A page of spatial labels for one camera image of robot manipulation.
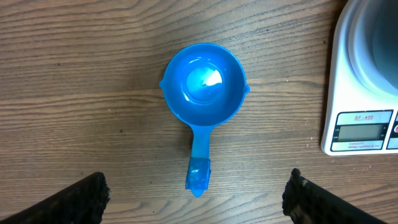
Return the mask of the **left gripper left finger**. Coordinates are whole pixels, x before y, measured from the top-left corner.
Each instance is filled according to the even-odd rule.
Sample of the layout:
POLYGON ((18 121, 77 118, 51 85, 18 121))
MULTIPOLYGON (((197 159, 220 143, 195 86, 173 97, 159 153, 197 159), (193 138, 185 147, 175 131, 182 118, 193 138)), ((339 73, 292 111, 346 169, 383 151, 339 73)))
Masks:
POLYGON ((1 224, 100 224, 109 192, 104 174, 95 172, 1 224))

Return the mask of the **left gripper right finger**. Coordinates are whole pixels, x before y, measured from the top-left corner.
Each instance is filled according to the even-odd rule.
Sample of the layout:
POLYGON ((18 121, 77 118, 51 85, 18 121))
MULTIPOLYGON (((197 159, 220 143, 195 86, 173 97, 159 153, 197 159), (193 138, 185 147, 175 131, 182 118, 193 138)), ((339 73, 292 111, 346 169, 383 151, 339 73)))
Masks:
POLYGON ((302 177, 297 168, 282 194, 282 209, 294 224, 386 224, 302 177))

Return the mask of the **blue plastic measuring scoop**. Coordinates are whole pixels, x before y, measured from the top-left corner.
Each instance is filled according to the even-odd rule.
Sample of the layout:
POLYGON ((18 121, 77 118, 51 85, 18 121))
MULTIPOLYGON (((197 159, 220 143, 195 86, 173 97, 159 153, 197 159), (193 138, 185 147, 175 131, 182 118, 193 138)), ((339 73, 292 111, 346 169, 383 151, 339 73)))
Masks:
POLYGON ((228 49, 193 44, 170 60, 159 86, 170 111, 193 132, 185 187, 201 197, 210 182, 211 132, 242 106, 250 91, 245 71, 228 49))

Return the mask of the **blue metal bowl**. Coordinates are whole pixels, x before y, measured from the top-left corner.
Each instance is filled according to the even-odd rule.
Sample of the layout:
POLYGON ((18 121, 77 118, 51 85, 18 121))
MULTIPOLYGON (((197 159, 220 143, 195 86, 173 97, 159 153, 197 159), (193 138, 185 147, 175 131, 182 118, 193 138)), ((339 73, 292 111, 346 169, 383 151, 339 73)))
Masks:
POLYGON ((381 1, 373 35, 373 55, 379 71, 397 88, 397 0, 381 1))

